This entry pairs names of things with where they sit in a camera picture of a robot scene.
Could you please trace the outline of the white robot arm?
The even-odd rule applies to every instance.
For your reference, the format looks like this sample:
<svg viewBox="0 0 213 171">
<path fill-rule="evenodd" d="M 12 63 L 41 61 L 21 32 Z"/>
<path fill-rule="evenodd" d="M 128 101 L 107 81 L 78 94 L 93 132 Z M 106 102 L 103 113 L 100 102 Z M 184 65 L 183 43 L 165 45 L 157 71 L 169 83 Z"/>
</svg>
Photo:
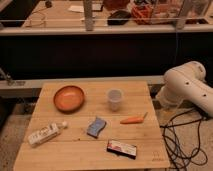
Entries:
<svg viewBox="0 0 213 171">
<path fill-rule="evenodd" d="M 188 100 L 213 118 L 213 88 L 205 83 L 206 69 L 198 61 L 167 70 L 163 76 L 164 86 L 156 99 L 164 109 L 179 106 Z"/>
</svg>

